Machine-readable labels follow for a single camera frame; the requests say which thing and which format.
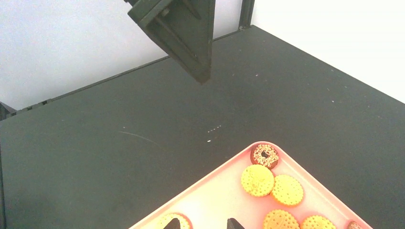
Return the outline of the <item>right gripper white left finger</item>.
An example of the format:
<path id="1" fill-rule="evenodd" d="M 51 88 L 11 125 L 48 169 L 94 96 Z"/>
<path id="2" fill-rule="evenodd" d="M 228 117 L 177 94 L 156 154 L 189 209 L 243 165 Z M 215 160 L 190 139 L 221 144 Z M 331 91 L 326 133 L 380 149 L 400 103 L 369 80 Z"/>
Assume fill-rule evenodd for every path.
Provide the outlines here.
<path id="1" fill-rule="evenodd" d="M 173 218 L 163 229 L 181 229 L 180 220 Z"/>

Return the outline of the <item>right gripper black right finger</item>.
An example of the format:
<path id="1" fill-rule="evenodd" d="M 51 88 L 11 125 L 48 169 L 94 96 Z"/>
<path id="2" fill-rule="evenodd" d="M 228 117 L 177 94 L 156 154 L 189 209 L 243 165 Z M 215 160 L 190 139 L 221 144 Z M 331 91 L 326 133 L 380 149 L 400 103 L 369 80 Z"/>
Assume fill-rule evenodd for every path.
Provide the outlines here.
<path id="1" fill-rule="evenodd" d="M 227 229 L 245 229 L 235 218 L 227 219 Z"/>

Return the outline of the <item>pink plastic tray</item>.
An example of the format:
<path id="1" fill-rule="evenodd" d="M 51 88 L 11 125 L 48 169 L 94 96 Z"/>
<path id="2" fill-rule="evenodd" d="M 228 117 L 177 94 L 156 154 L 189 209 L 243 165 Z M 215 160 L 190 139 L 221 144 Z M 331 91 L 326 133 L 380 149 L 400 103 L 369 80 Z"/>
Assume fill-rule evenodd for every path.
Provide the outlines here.
<path id="1" fill-rule="evenodd" d="M 320 215 L 329 219 L 338 229 L 347 228 L 351 221 L 357 222 L 364 229 L 369 228 L 368 223 L 278 146 L 276 150 L 280 160 L 273 173 L 290 175 L 297 179 L 303 187 L 302 202 L 297 206 L 287 207 L 271 196 L 249 195 L 242 188 L 241 175 L 243 170 L 251 165 L 250 152 L 255 146 L 255 143 L 247 146 L 137 222 L 134 228 L 156 229 L 164 215 L 177 213 L 185 216 L 194 229 L 224 229 L 229 218 L 236 219 L 246 229 L 260 229 L 265 215 L 274 209 L 291 213 L 299 223 L 309 216 Z"/>

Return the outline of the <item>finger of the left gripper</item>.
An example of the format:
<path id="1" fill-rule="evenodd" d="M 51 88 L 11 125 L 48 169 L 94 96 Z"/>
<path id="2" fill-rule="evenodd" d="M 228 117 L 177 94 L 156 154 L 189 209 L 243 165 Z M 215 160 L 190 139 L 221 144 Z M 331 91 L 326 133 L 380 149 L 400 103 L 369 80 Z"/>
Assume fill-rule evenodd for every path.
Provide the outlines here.
<path id="1" fill-rule="evenodd" d="M 212 69 L 214 0 L 129 0 L 128 16 L 191 77 Z"/>

